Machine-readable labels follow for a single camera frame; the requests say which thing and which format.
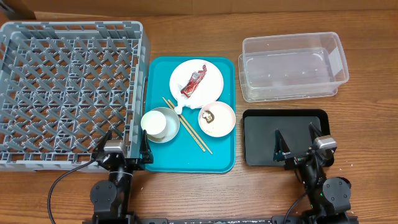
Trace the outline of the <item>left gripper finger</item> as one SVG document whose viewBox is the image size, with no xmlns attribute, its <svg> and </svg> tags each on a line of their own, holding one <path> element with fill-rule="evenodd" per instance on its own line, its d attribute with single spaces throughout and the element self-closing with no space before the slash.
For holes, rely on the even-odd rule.
<svg viewBox="0 0 398 224">
<path fill-rule="evenodd" d="M 112 131 L 109 130 L 99 141 L 96 147 L 93 150 L 92 155 L 97 156 L 99 153 L 104 151 L 104 146 L 108 140 L 112 138 Z"/>
<path fill-rule="evenodd" d="M 143 164 L 152 164 L 154 161 L 154 157 L 149 146 L 148 142 L 148 134 L 147 131 L 144 129 L 142 131 L 142 138 L 141 138 L 141 145 L 139 149 L 141 155 L 141 162 Z"/>
</svg>

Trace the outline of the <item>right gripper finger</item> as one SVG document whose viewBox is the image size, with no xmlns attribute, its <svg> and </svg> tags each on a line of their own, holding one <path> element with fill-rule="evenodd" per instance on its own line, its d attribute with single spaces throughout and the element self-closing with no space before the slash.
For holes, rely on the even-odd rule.
<svg viewBox="0 0 398 224">
<path fill-rule="evenodd" d="M 273 160 L 280 162 L 286 160 L 290 156 L 291 156 L 291 151 L 286 141 L 284 140 L 283 135 L 278 129 L 276 129 Z"/>
<path fill-rule="evenodd" d="M 313 123 L 309 123 L 308 129 L 310 132 L 311 142 L 314 143 L 315 139 L 318 137 L 322 137 L 323 133 L 320 129 L 318 129 Z"/>
</svg>

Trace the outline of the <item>white paper cup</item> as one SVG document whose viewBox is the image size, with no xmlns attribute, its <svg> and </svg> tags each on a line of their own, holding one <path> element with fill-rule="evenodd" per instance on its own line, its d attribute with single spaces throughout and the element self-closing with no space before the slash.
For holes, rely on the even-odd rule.
<svg viewBox="0 0 398 224">
<path fill-rule="evenodd" d="M 149 111 L 141 119 L 141 128 L 153 138 L 163 138 L 167 132 L 167 120 L 160 111 Z"/>
</svg>

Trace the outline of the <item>grey shallow bowl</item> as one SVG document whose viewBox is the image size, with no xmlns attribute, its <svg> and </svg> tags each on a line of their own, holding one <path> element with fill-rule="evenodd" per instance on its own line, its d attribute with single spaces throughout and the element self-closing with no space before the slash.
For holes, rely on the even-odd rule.
<svg viewBox="0 0 398 224">
<path fill-rule="evenodd" d="M 171 141 L 180 129 L 180 121 L 178 115 L 173 109 L 166 107 L 155 108 L 154 111 L 161 112 L 166 118 L 166 135 L 162 138 L 155 138 L 148 135 L 148 139 L 156 143 L 165 143 Z"/>
</svg>

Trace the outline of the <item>pink bowl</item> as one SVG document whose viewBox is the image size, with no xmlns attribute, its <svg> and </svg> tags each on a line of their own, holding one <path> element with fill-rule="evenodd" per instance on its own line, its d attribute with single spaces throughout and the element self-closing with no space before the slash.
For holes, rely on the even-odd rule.
<svg viewBox="0 0 398 224">
<path fill-rule="evenodd" d="M 207 123 L 202 117 L 205 110 L 210 110 L 215 119 L 212 123 Z M 236 115 L 230 105 L 221 101 L 214 101 L 204 106 L 198 115 L 198 124 L 201 130 L 207 135 L 220 138 L 229 134 L 235 127 Z"/>
</svg>

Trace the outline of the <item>white napkin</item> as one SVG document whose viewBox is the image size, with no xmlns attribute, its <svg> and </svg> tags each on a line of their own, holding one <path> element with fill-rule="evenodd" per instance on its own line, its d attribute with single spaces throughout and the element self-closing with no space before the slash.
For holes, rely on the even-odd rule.
<svg viewBox="0 0 398 224">
<path fill-rule="evenodd" d="M 182 114 L 183 108 L 188 107 L 190 109 L 198 108 L 198 105 L 193 101 L 186 97 L 183 93 L 181 93 L 182 86 L 177 84 L 172 84 L 171 87 L 173 88 L 173 93 L 176 94 L 176 101 L 177 101 L 177 108 L 175 112 L 177 114 Z"/>
</svg>

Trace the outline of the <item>brown food scrap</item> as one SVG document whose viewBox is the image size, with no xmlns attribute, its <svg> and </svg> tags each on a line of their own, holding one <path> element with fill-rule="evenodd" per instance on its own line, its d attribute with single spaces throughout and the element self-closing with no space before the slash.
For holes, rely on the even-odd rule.
<svg viewBox="0 0 398 224">
<path fill-rule="evenodd" d="M 207 123 L 212 123 L 215 119 L 214 114 L 210 110 L 205 110 L 201 117 L 207 122 Z"/>
</svg>

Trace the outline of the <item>red snack wrapper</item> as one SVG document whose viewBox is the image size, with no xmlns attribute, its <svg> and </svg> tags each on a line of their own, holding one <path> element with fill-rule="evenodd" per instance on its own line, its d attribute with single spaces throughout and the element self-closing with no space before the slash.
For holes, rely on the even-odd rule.
<svg viewBox="0 0 398 224">
<path fill-rule="evenodd" d="M 201 70 L 193 72 L 188 83 L 180 90 L 181 94 L 186 98 L 190 98 L 200 82 L 204 79 L 206 72 L 206 65 L 203 65 Z"/>
</svg>

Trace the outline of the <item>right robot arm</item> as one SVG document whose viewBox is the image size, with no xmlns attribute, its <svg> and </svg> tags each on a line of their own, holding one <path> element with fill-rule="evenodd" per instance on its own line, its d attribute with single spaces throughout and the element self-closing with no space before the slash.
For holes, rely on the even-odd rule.
<svg viewBox="0 0 398 224">
<path fill-rule="evenodd" d="M 281 223 L 357 223 L 350 217 L 351 182 L 344 177 L 327 178 L 323 170 L 334 159 L 336 141 L 323 134 L 312 123 L 308 125 L 312 145 L 307 151 L 291 153 L 282 133 L 275 130 L 273 160 L 284 162 L 285 170 L 295 172 L 304 186 L 304 193 L 290 206 L 283 217 L 272 217 Z"/>
</svg>

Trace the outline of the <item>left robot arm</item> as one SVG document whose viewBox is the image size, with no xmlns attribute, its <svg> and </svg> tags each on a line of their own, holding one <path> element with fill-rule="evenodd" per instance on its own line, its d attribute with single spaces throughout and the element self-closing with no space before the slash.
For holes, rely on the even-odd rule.
<svg viewBox="0 0 398 224">
<path fill-rule="evenodd" d="M 93 223 L 140 223 L 134 212 L 128 210 L 133 173 L 145 170 L 154 161 L 148 142 L 147 131 L 142 132 L 141 144 L 136 157 L 127 156 L 124 141 L 112 140 L 108 131 L 93 151 L 98 165 L 109 172 L 107 180 L 93 186 L 90 200 L 94 206 Z"/>
</svg>

